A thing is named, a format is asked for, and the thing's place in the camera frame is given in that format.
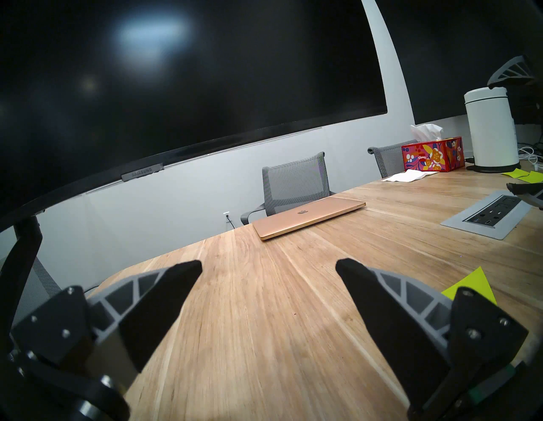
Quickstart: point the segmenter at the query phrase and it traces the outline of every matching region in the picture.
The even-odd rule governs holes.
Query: gold laptop
[[[328,196],[252,223],[262,241],[366,206],[366,202]]]

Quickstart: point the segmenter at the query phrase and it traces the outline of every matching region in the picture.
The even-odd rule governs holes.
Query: yellow sticky note
[[[454,284],[450,288],[447,288],[445,291],[442,292],[442,294],[446,297],[449,297],[451,300],[454,300],[454,296],[456,295],[456,290],[458,289],[459,286],[467,286],[468,288],[471,288],[472,290],[477,291],[484,298],[492,301],[494,304],[497,305],[496,299],[494,298],[494,294],[492,293],[492,290],[490,289],[490,285],[488,284],[487,277],[484,275],[484,272],[481,266],[479,266],[477,269],[475,269],[473,272],[471,272],[468,276],[466,276],[461,281],[458,281],[456,284]]]
[[[527,181],[528,183],[541,183],[543,182],[543,174],[536,171],[531,171],[529,175],[525,177],[519,177],[519,180]]]
[[[529,172],[524,171],[522,169],[515,168],[514,171],[511,171],[509,173],[502,173],[502,174],[503,175],[508,175],[510,177],[513,177],[513,178],[518,178],[518,177],[524,177],[526,175],[529,175]]]

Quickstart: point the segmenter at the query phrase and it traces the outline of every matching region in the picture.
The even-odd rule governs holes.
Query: wood grain
[[[131,419],[406,419],[405,394],[334,269],[344,257],[440,291],[482,266],[498,305],[530,330],[526,357],[543,330],[543,212],[502,241],[439,225],[509,181],[465,169],[375,181],[338,194],[367,203],[352,213],[266,243],[246,225],[108,278],[101,288],[192,259],[204,268],[126,393]]]

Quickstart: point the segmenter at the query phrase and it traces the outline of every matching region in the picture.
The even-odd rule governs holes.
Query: white tissue
[[[435,124],[421,124],[420,126],[411,126],[411,133],[419,142],[433,142],[443,139],[443,127]]]
[[[416,169],[408,169],[404,173],[391,175],[389,178],[382,181],[403,181],[410,183],[411,181],[419,180],[427,175],[438,173],[439,171],[418,171]]]

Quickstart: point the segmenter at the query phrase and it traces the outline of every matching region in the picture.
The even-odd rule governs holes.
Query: television
[[[511,15],[503,3],[521,10],[518,2],[376,3],[400,61],[415,124],[466,114],[464,94],[485,87],[507,61],[527,52],[529,35],[522,38],[504,22]],[[507,86],[517,124],[540,122],[533,88]]]
[[[142,168],[387,112],[360,0],[20,0],[0,21],[0,231]]]

